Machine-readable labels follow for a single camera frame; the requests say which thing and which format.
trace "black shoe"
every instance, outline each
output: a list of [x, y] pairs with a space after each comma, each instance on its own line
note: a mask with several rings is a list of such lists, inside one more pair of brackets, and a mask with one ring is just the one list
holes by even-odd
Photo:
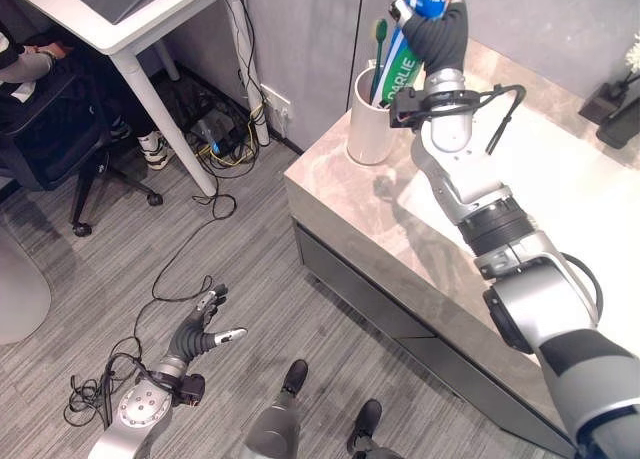
[[375, 399], [369, 399], [360, 409], [356, 422], [353, 425], [353, 431], [347, 440], [347, 451], [353, 454], [356, 445], [356, 439], [359, 437], [373, 437], [373, 433], [378, 427], [380, 418], [382, 417], [382, 405]]
[[290, 392], [294, 396], [300, 392], [302, 389], [302, 385], [304, 384], [305, 379], [307, 378], [307, 372], [309, 372], [309, 366], [307, 363], [298, 359], [289, 368], [289, 372], [284, 378], [284, 383], [282, 384], [282, 390]]

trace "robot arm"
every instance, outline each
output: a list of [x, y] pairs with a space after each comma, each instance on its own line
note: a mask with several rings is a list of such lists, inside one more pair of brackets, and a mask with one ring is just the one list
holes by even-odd
[[[247, 333], [242, 328], [215, 334], [204, 332], [218, 306], [226, 301], [226, 294], [227, 288], [222, 284], [203, 296], [174, 333], [167, 353], [154, 370], [149, 372], [139, 364], [142, 377], [124, 394], [113, 414], [110, 394], [105, 394], [104, 412], [110, 425], [89, 453], [89, 459], [148, 459], [153, 442], [171, 422], [173, 407], [198, 405], [205, 380], [199, 374], [186, 375], [189, 363]], [[104, 391], [110, 390], [108, 377], [114, 358], [105, 371]]]
[[[471, 133], [483, 94], [464, 87], [463, 0], [453, 0], [440, 20], [418, 16], [404, 0], [392, 0], [391, 15], [428, 71], [423, 91], [397, 93], [391, 125], [416, 132], [413, 160], [492, 281], [484, 300], [500, 334], [539, 359], [578, 457], [640, 457], [640, 361], [596, 330], [601, 302], [496, 177], [487, 150], [508, 120], [488, 148]], [[496, 86], [484, 96], [507, 90], [518, 93], [512, 112], [524, 97], [521, 86]]]

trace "office chair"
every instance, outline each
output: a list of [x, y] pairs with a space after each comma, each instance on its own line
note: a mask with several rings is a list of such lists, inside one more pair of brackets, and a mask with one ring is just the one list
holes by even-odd
[[78, 174], [70, 223], [78, 237], [91, 234], [80, 214], [98, 174], [147, 194], [150, 206], [163, 199], [147, 186], [111, 166], [111, 133], [90, 77], [61, 74], [25, 107], [24, 114], [0, 131], [0, 176], [34, 191], [51, 191]]

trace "green toothbrush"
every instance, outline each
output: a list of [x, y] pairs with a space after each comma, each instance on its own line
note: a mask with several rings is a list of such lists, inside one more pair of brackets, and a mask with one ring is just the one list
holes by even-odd
[[376, 69], [373, 74], [373, 79], [371, 81], [371, 93], [369, 94], [369, 103], [373, 103], [373, 95], [378, 88], [378, 82], [380, 82], [380, 70], [382, 64], [380, 61], [382, 60], [382, 43], [387, 37], [387, 21], [385, 19], [379, 19], [376, 22], [376, 42], [378, 43], [378, 55], [376, 57]]

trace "white cup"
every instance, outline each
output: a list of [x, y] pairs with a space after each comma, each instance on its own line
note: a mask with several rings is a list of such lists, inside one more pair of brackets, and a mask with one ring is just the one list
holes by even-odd
[[384, 161], [393, 148], [389, 110], [374, 107], [366, 100], [371, 93], [374, 67], [365, 69], [354, 83], [351, 125], [347, 152], [359, 164], [371, 166]]

